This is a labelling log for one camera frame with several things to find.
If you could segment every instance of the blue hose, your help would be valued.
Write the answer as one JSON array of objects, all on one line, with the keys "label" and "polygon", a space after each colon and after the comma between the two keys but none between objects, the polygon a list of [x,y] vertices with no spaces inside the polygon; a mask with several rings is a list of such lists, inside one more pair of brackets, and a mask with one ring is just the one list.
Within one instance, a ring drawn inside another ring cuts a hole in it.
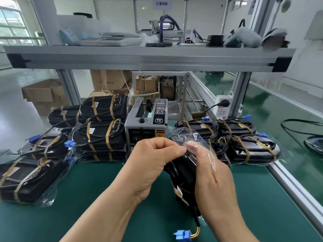
[{"label": "blue hose", "polygon": [[176,26],[177,30],[180,30],[180,27],[178,26],[177,22],[169,15],[165,14],[164,16],[162,16],[160,23],[159,23],[159,40],[162,43],[163,42],[163,24],[165,19],[169,19],[170,21],[172,21],[174,23],[174,25]]}]

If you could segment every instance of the black power cord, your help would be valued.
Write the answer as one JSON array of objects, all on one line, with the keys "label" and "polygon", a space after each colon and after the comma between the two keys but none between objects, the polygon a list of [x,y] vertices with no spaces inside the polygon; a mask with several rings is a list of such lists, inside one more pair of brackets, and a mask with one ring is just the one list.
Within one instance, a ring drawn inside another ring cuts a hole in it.
[{"label": "black power cord", "polygon": [[222,107],[228,107],[230,105],[230,101],[229,100],[222,100],[220,103],[211,106],[210,108],[208,108],[207,110],[205,110],[201,115],[204,115],[206,112],[208,112],[210,109],[212,109],[215,106],[222,106]]},{"label": "black power cord", "polygon": [[317,133],[308,133],[308,132],[301,132],[297,130],[293,130],[285,125],[286,122],[301,122],[301,123],[307,123],[314,126],[323,126],[322,122],[317,121],[309,121],[309,120],[302,120],[302,119],[286,119],[280,123],[280,126],[284,129],[287,134],[289,134],[297,143],[299,143],[288,131],[304,134],[304,135],[310,135],[309,137],[305,138],[303,143],[305,147],[308,149],[311,149],[319,154],[323,154],[323,134],[317,134]]}]

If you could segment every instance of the aluminum shelf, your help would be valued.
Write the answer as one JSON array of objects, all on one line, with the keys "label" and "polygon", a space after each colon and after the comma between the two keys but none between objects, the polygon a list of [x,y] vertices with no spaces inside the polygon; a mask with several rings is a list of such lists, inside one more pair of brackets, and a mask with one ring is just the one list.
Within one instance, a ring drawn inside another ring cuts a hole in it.
[{"label": "aluminum shelf", "polygon": [[295,49],[172,47],[4,46],[14,68],[150,71],[273,72]]}]

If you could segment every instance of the gray floor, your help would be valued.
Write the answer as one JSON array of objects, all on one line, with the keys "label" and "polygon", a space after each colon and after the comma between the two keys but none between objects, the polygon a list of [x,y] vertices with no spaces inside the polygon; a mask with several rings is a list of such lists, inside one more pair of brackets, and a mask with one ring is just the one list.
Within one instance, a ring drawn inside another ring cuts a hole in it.
[{"label": "gray floor", "polygon": [[48,70],[0,71],[0,149],[17,151],[25,139],[50,127],[34,105],[22,97],[21,87],[52,78]]}]

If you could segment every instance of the caution label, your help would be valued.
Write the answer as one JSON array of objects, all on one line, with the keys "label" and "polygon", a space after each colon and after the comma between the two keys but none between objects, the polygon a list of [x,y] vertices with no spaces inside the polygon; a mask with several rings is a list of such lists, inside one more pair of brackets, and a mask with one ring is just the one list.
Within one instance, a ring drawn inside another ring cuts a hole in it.
[{"label": "caution label", "polygon": [[156,130],[156,137],[165,137],[165,130]]}]

